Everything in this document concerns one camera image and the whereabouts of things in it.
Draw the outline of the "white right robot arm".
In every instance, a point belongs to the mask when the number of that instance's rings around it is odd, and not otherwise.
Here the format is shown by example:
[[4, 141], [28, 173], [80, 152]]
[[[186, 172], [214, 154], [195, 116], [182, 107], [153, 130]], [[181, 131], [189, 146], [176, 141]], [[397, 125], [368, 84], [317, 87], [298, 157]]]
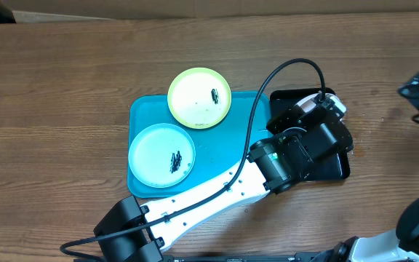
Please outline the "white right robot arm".
[[[418, 113], [412, 117], [419, 124], [419, 73], [398, 89]], [[419, 198], [402, 213], [394, 230], [374, 237], [352, 237], [306, 259], [307, 261], [392, 262], [419, 261]]]

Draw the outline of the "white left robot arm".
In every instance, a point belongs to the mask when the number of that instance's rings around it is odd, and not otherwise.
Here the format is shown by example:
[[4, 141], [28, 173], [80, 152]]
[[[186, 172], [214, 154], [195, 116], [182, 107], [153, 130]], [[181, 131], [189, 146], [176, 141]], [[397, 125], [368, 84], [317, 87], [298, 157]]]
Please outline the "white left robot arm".
[[200, 224], [239, 205], [280, 194], [326, 160], [353, 148], [334, 98], [287, 109], [268, 123], [274, 135], [251, 145], [242, 160], [213, 179], [169, 198], [116, 203], [94, 229], [104, 261], [163, 261], [164, 252]]

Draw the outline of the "yellow-green plate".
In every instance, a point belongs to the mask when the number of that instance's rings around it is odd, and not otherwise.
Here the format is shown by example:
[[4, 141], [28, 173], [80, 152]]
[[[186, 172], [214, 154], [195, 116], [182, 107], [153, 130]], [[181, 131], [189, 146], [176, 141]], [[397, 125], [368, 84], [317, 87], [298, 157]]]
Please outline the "yellow-green plate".
[[231, 107], [231, 88], [225, 78], [210, 68], [189, 68], [178, 74], [167, 93], [172, 116], [192, 129], [219, 124]]

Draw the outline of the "white plate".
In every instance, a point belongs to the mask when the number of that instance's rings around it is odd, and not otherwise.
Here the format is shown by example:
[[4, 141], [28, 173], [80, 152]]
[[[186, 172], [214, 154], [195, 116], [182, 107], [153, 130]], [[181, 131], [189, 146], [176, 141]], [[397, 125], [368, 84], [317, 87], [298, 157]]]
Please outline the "white plate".
[[332, 93], [325, 94], [325, 100], [322, 102], [319, 100], [322, 95], [318, 92], [316, 94], [308, 95], [298, 101], [295, 105], [298, 106], [304, 113], [312, 111], [315, 107], [321, 106], [328, 111], [336, 113], [337, 117], [342, 119], [346, 112], [346, 106], [340, 101], [339, 97]]

